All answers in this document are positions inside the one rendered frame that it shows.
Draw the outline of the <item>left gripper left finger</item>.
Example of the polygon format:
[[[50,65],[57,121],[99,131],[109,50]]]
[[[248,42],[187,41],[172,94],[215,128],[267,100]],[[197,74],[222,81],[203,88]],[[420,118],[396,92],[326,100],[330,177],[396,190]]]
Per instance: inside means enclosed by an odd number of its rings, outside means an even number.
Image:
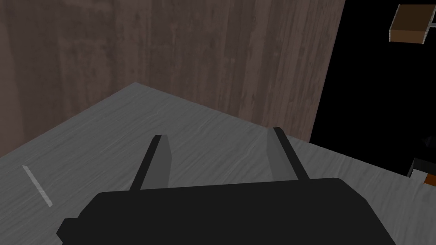
[[[167,135],[156,135],[146,151],[130,190],[167,188],[171,170],[171,148]]]

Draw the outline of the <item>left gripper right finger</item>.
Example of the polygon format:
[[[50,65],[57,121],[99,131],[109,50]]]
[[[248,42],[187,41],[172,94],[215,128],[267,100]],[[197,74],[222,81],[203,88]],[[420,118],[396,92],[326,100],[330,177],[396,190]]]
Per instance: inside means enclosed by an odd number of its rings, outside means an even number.
[[[267,129],[267,158],[273,181],[310,179],[280,127]]]

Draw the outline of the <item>pale grey thin strip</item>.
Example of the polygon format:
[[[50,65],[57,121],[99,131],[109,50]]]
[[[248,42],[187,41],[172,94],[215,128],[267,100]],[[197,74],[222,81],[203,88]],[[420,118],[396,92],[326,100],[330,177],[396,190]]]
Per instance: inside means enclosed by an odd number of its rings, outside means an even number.
[[[40,193],[40,195],[44,199],[45,203],[49,207],[51,207],[53,205],[52,201],[50,200],[49,196],[45,193],[45,191],[42,189],[41,185],[39,184],[39,182],[37,181],[37,179],[35,178],[33,173],[30,171],[28,166],[22,165],[22,168],[24,169],[24,171],[27,173],[27,175],[29,176],[29,178],[31,179],[31,181],[33,182],[35,187],[37,188],[38,192]]]

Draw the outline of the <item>brown wooden box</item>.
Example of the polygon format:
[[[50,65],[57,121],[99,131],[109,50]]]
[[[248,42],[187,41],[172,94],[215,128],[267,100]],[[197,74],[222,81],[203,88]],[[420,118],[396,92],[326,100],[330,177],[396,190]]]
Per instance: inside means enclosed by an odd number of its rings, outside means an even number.
[[[436,4],[399,4],[389,28],[389,42],[424,44],[431,28]]]

